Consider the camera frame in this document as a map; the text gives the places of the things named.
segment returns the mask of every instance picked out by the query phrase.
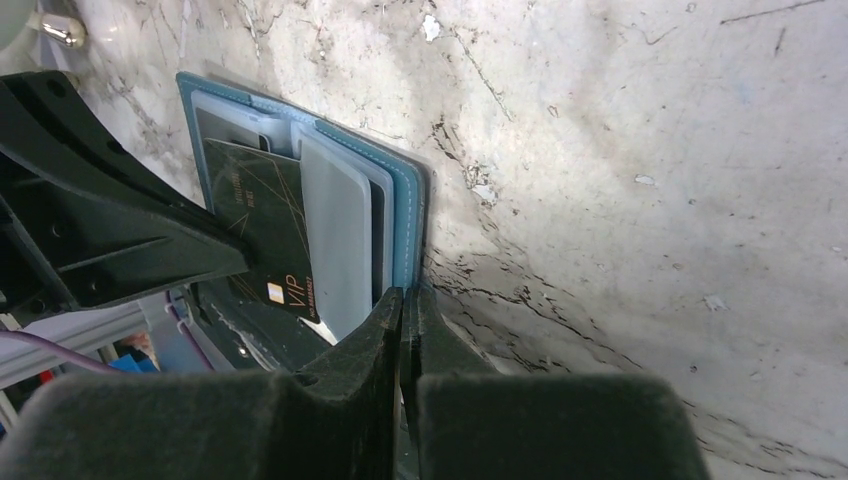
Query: white marble table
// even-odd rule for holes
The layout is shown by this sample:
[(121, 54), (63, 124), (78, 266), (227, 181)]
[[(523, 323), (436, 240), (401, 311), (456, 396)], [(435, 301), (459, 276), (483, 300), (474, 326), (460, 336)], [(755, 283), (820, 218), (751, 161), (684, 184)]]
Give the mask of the white marble table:
[(77, 4), (86, 101), (194, 200), (174, 74), (226, 71), (425, 159), (503, 370), (660, 375), (715, 478), (848, 478), (845, 2)]

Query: white stitching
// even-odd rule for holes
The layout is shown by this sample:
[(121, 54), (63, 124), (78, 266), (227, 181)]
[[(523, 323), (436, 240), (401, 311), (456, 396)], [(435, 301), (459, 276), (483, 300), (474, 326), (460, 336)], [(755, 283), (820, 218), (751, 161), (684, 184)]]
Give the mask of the white stitching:
[[(238, 98), (238, 97), (235, 97), (235, 96), (233, 96), (233, 95), (229, 95), (229, 94), (227, 94), (227, 93), (225, 93), (225, 92), (222, 92), (222, 91), (216, 91), (216, 90), (213, 90), (213, 89), (211, 89), (211, 88), (209, 88), (209, 87), (207, 87), (207, 86), (205, 86), (205, 85), (201, 85), (201, 84), (199, 84), (199, 83), (195, 83), (195, 82), (193, 82), (193, 81), (192, 81), (192, 80), (190, 80), (190, 79), (184, 78), (184, 79), (183, 79), (183, 83), (188, 84), (188, 85), (191, 85), (191, 86), (195, 87), (195, 89), (198, 89), (198, 90), (200, 90), (200, 91), (203, 91), (203, 92), (206, 92), (206, 93), (209, 93), (209, 94), (212, 94), (212, 95), (216, 95), (216, 96), (221, 96), (221, 97), (229, 98), (230, 100), (232, 100), (232, 101), (234, 101), (234, 102), (237, 102), (237, 103), (239, 103), (239, 104), (242, 104), (242, 105), (243, 105), (243, 103), (242, 103), (242, 101), (243, 101), (243, 100), (242, 100), (242, 99), (240, 99), (240, 98)], [(231, 88), (231, 87), (221, 86), (220, 88), (221, 88), (221, 89), (226, 89), (226, 88)], [(253, 102), (253, 101), (254, 101), (254, 99), (253, 99), (253, 95), (252, 95), (252, 94), (249, 94), (249, 93), (248, 93), (247, 95), (248, 95), (248, 98), (251, 100), (251, 102)], [(282, 108), (280, 108), (280, 107), (278, 107), (277, 105), (275, 105), (275, 104), (271, 103), (271, 102), (272, 102), (271, 100), (267, 100), (267, 99), (264, 99), (264, 98), (256, 98), (256, 99), (255, 99), (255, 101), (256, 101), (256, 102), (262, 102), (262, 103), (263, 103), (263, 105), (264, 105), (264, 108), (267, 108), (268, 110), (271, 110), (271, 111), (273, 111), (273, 112), (277, 112), (277, 113), (286, 113), (286, 114), (288, 114), (288, 115), (292, 115), (290, 112), (284, 112), (284, 111), (282, 110)], [(309, 121), (311, 121), (313, 125), (315, 124), (315, 120), (314, 120), (314, 119), (309, 118)], [(369, 159), (370, 159), (371, 161), (373, 161), (373, 162), (377, 162), (377, 163), (379, 163), (380, 165), (382, 165), (382, 166), (384, 166), (384, 167), (386, 167), (386, 168), (388, 168), (388, 169), (391, 169), (393, 172), (395, 172), (395, 173), (397, 173), (398, 175), (400, 175), (400, 176), (403, 178), (404, 182), (406, 182), (407, 202), (409, 203), (409, 205), (408, 205), (408, 208), (407, 208), (406, 241), (404, 242), (404, 251), (403, 251), (403, 253), (404, 253), (404, 256), (403, 256), (403, 276), (404, 276), (404, 279), (403, 279), (403, 280), (404, 280), (404, 284), (410, 284), (410, 285), (411, 285), (411, 284), (412, 284), (412, 279), (409, 277), (409, 248), (410, 248), (410, 245), (411, 245), (411, 243), (412, 243), (412, 240), (411, 240), (411, 236), (412, 236), (412, 206), (413, 206), (413, 204), (414, 204), (415, 202), (413, 201), (413, 198), (412, 198), (412, 185), (411, 185), (411, 182), (409, 181), (409, 176), (408, 176), (408, 175), (406, 175), (406, 174), (404, 174), (403, 172), (401, 172), (401, 171), (400, 171), (397, 167), (395, 167), (394, 165), (391, 165), (391, 164), (389, 164), (389, 163), (386, 163), (385, 161), (383, 161), (383, 160), (381, 160), (381, 159), (379, 159), (379, 158), (376, 158), (374, 155), (370, 155), (370, 154), (368, 154), (368, 153), (364, 152), (362, 149), (357, 148), (357, 147), (355, 147), (355, 146), (351, 145), (349, 142), (347, 142), (347, 141), (345, 141), (345, 140), (343, 140), (343, 139), (341, 139), (341, 138), (339, 138), (339, 137), (337, 137), (337, 136), (333, 135), (332, 133), (329, 133), (329, 132), (326, 132), (326, 131), (321, 131), (321, 129), (320, 129), (319, 127), (317, 127), (317, 126), (316, 126), (316, 128), (318, 129), (318, 131), (319, 131), (319, 132), (321, 132), (322, 134), (324, 134), (324, 135), (326, 135), (326, 136), (328, 136), (328, 137), (332, 138), (332, 139), (333, 139), (333, 140), (335, 140), (336, 142), (339, 142), (339, 143), (341, 143), (342, 145), (347, 146), (348, 148), (350, 148), (350, 149), (352, 149), (352, 150), (354, 150), (354, 151), (358, 152), (360, 155), (362, 155), (362, 156), (364, 156), (364, 157), (366, 157), (366, 158), (369, 158)], [(399, 161), (399, 162), (400, 162), (400, 161), (402, 161), (400, 158), (398, 158), (397, 156), (395, 156), (395, 155), (394, 155), (394, 154), (392, 154), (391, 152), (387, 152), (387, 151), (382, 150), (382, 149), (380, 149), (380, 151), (381, 151), (384, 155), (388, 155), (388, 156), (390, 156), (390, 157), (394, 158), (395, 160), (397, 160), (397, 161)]]

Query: blue leather edge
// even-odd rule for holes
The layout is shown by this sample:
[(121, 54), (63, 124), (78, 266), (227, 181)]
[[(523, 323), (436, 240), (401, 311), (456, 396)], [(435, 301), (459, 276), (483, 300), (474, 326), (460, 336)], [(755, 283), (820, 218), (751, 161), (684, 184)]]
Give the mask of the blue leather edge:
[(392, 265), (392, 286), (410, 288), (418, 284), (424, 240), (426, 183), (415, 162), (280, 100), (252, 94), (188, 72), (177, 73), (177, 86), (188, 120), (191, 148), (207, 209), (211, 210), (210, 180), (206, 165), (202, 161), (203, 139), (195, 128), (197, 122), (191, 103), (191, 93), (195, 90), (226, 98), (263, 113), (278, 114), (314, 126), (317, 131), (342, 147), (355, 151), (389, 172), (395, 183), (395, 258)]

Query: wire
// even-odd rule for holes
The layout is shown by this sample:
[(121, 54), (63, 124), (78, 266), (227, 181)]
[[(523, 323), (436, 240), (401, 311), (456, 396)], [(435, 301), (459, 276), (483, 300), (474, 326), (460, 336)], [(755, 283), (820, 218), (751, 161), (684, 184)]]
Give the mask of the wire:
[(188, 325), (180, 318), (180, 315), (177, 313), (177, 309), (174, 308), (174, 302), (172, 301), (171, 291), (165, 290), (165, 310), (171, 314), (171, 317), (174, 318), (177, 322), (177, 330), (188, 340), (189, 345), (191, 345), (192, 350), (197, 354), (197, 357), (206, 366), (209, 370), (215, 370), (215, 367), (212, 366), (212, 362), (209, 361), (209, 357), (206, 356), (206, 353), (203, 352), (203, 348), (200, 347), (200, 344), (197, 343), (197, 339), (194, 338), (194, 335), (191, 334), (191, 331), (188, 329)]
[(98, 373), (123, 373), (121, 370), (117, 368), (110, 367), (109, 365), (104, 365), (97, 360), (93, 360), (91, 358), (86, 357), (81, 353), (77, 353), (69, 348), (65, 348), (58, 343), (51, 342), (46, 338), (41, 338), (38, 335), (33, 335), (29, 332), (24, 332), (21, 330), (15, 330), (13, 332), (0, 331), (0, 338), (9, 338), (12, 340), (18, 340), (21, 342), (26, 342), (31, 345), (35, 345), (37, 347), (43, 348), (48, 352), (56, 355), (57, 357), (66, 360), (68, 362), (73, 363), (74, 365), (79, 365), (87, 370), (91, 370), (92, 372)]

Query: purple cable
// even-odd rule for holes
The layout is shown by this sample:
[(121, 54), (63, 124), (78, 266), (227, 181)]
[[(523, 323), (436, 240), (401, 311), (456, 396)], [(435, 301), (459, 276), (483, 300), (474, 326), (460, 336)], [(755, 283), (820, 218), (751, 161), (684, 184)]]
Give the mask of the purple cable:
[(33, 335), (29, 332), (24, 332), (21, 330), (15, 330), (12, 332), (0, 331), (0, 338), (10, 338), (12, 340), (18, 340), (21, 342), (26, 342), (37, 347), (41, 347), (48, 352), (56, 355), (57, 357), (71, 362), (75, 365), (79, 365), (85, 369), (91, 370), (92, 372), (97, 373), (124, 373), (117, 368), (110, 367), (109, 365), (104, 365), (97, 360), (92, 360), (91, 358), (86, 357), (81, 353), (77, 353), (69, 348), (65, 348), (58, 343), (51, 342), (46, 338), (41, 338), (38, 335)]
[(197, 357), (200, 358), (200, 361), (203, 362), (203, 365), (206, 366), (209, 370), (215, 370), (215, 367), (212, 366), (212, 362), (209, 361), (209, 357), (203, 353), (203, 349), (200, 347), (200, 344), (197, 343), (197, 340), (194, 338), (194, 335), (191, 334), (191, 331), (188, 329), (188, 326), (185, 322), (180, 319), (180, 316), (177, 315), (177, 309), (174, 308), (174, 303), (171, 301), (171, 291), (165, 290), (165, 309), (168, 310), (168, 313), (174, 317), (174, 320), (177, 321), (177, 330), (188, 340), (188, 343), (191, 345), (191, 348), (197, 354)]

